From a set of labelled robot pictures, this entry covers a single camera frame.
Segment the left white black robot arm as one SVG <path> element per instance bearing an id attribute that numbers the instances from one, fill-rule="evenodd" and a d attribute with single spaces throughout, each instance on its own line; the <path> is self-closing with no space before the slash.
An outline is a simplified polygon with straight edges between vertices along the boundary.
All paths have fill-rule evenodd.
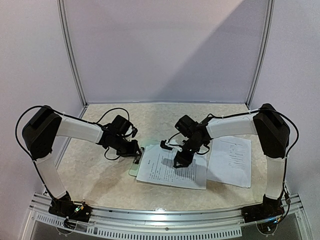
<path id="1" fill-rule="evenodd" d="M 115 150 L 118 158 L 139 158 L 142 150 L 134 139 L 137 128 L 129 119 L 117 115 L 105 125 L 63 114 L 48 105 L 37 105 L 37 112 L 22 129 L 22 138 L 35 168 L 49 194 L 55 209 L 63 216 L 74 213 L 74 205 L 63 198 L 67 191 L 60 179 L 52 152 L 57 137 L 66 137 L 94 143 L 106 151 Z"/>

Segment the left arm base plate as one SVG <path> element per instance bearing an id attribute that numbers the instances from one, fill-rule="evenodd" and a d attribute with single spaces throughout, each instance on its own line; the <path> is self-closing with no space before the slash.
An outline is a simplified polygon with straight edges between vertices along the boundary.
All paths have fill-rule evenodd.
<path id="1" fill-rule="evenodd" d="M 58 217 L 88 223 L 92 210 L 93 208 L 85 202 L 53 199 L 48 212 Z"/>

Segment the printed paper sheet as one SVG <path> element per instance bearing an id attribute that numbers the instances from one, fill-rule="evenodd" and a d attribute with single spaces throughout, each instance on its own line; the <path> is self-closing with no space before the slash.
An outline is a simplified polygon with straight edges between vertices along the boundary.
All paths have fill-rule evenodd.
<path id="1" fill-rule="evenodd" d="M 143 183 L 177 188 L 205 190 L 207 188 L 207 156 L 195 154 L 188 167 L 175 168 L 177 150 L 159 145 L 145 148 L 139 163 L 136 180 Z"/>
<path id="2" fill-rule="evenodd" d="M 240 188 L 251 187 L 252 144 L 249 139 L 224 136 L 212 141 L 207 166 L 209 181 Z"/>

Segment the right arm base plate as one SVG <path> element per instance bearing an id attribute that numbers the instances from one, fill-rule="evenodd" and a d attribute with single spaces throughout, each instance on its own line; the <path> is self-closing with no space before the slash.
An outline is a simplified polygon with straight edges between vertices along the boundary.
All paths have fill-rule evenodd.
<path id="1" fill-rule="evenodd" d="M 274 206 L 260 203 L 242 207 L 241 215 L 245 223 L 275 220 L 277 217 L 285 215 L 285 209 L 282 204 Z"/>

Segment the green translucent plastic folder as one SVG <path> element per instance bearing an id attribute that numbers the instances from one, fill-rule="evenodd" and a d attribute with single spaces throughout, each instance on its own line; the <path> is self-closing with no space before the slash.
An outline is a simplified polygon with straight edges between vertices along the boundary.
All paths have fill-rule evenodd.
<path id="1" fill-rule="evenodd" d="M 129 169 L 129 172 L 128 172 L 128 174 L 129 174 L 130 176 L 136 177 L 136 176 L 138 175 L 138 172 L 139 172 L 139 169 L 140 169 L 140 165 L 141 165 L 141 162 L 142 162 L 142 158 L 143 158 L 143 156 L 144 156 L 144 153 L 145 153 L 145 152 L 147 151 L 147 149 L 150 148 L 151 146 L 153 146 L 153 144 L 149 144 L 149 145 L 144 146 L 144 152 L 143 152 L 143 154 L 142 154 L 142 157 L 141 157 L 141 159 L 140 159 L 139 164 L 134 164 L 134 163 L 132 162 L 132 165 L 131 165 L 131 167 L 130 167 L 130 169 Z"/>

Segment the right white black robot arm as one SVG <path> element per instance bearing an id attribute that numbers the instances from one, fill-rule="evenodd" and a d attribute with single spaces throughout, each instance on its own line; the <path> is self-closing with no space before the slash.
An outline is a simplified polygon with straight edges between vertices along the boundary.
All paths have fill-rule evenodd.
<path id="1" fill-rule="evenodd" d="M 174 168 L 188 167 L 202 146 L 226 136 L 256 135 L 267 160 L 267 184 L 258 213 L 269 218 L 278 210 L 284 192 L 286 153 L 290 127 L 281 114 L 269 103 L 257 110 L 228 116 L 208 114 L 201 122 L 188 115 L 181 117 L 175 128 L 186 138 L 177 151 Z"/>

